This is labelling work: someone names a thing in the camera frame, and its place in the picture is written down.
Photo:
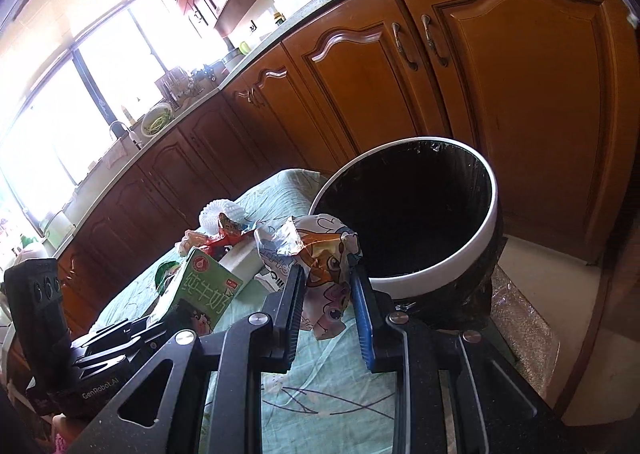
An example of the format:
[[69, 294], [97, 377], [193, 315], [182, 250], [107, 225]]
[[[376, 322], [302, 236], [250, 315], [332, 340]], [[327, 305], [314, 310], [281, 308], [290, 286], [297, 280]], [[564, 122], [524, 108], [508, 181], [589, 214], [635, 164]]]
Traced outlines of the person's left hand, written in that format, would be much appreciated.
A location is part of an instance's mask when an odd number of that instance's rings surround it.
[[86, 428], [86, 423], [64, 414], [52, 418], [52, 442], [54, 454], [66, 454], [68, 448]]

